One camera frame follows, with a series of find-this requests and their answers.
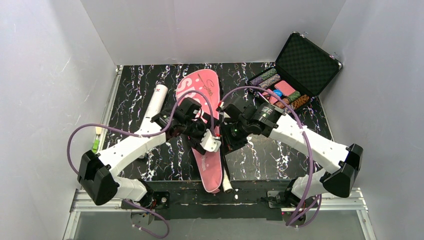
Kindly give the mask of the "white shuttlecock tube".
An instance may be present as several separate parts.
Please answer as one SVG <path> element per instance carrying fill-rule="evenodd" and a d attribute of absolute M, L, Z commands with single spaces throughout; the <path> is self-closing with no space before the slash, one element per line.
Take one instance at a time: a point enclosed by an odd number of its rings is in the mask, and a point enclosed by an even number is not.
<path fill-rule="evenodd" d="M 152 128 L 151 118 L 159 114 L 165 102 L 168 88 L 163 84 L 157 84 L 153 89 L 153 94 L 145 111 L 139 128 L 139 134 L 154 134 L 160 131 L 159 128 Z"/>

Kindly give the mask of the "pink racket bag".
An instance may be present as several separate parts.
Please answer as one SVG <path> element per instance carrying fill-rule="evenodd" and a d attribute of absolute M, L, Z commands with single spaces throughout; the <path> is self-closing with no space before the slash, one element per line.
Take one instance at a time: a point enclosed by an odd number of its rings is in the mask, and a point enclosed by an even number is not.
<path fill-rule="evenodd" d="M 211 69 L 201 69 L 188 74 L 176 88 L 176 97 L 180 98 L 187 91 L 196 90 L 203 93 L 211 103 L 212 115 L 215 120 L 220 118 L 216 111 L 220 102 L 220 86 L 217 73 Z M 199 153 L 192 148 L 201 181 L 206 192 L 217 194 L 223 181 L 223 166 L 220 150 L 217 152 L 206 151 Z"/>

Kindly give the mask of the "pink badminton racket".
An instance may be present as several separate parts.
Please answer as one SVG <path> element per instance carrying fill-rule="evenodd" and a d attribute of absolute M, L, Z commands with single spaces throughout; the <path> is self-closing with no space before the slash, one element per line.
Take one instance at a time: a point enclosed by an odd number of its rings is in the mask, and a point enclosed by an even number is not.
<path fill-rule="evenodd" d="M 223 179 L 222 179 L 221 185 L 222 185 L 223 192 L 226 194 L 229 194 L 233 191 L 233 187 L 229 178 L 228 171 L 226 170 L 225 166 L 222 167 L 222 176 L 223 176 Z"/>

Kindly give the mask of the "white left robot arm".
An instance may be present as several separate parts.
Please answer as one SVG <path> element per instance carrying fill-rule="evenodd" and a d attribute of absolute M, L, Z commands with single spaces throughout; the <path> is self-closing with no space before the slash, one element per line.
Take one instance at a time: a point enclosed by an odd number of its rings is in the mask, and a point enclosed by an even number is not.
<path fill-rule="evenodd" d="M 211 125 L 200 117 L 203 104 L 186 97 L 172 110 L 151 112 L 140 129 L 128 133 L 123 141 L 94 153 L 88 150 L 81 157 L 77 180 L 95 205 L 101 206 L 112 199 L 132 200 L 143 207 L 152 202 L 154 190 L 142 179 L 121 177 L 120 172 L 138 158 L 180 135 L 201 142 L 202 153 L 215 150 L 204 142 L 211 136 Z"/>

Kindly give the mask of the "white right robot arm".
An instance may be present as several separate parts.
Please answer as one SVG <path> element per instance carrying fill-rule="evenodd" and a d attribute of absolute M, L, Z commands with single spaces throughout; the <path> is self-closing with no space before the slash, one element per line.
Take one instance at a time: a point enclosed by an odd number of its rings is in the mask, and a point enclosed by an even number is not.
<path fill-rule="evenodd" d="M 229 152 L 244 147 L 249 135 L 263 135 L 291 146 L 321 166 L 321 170 L 294 179 L 285 191 L 286 198 L 300 201 L 325 193 L 350 196 L 362 164 L 361 146 L 329 140 L 298 123 L 284 109 L 266 102 L 254 106 L 233 98 L 221 101 L 217 111 L 225 116 L 221 130 Z"/>

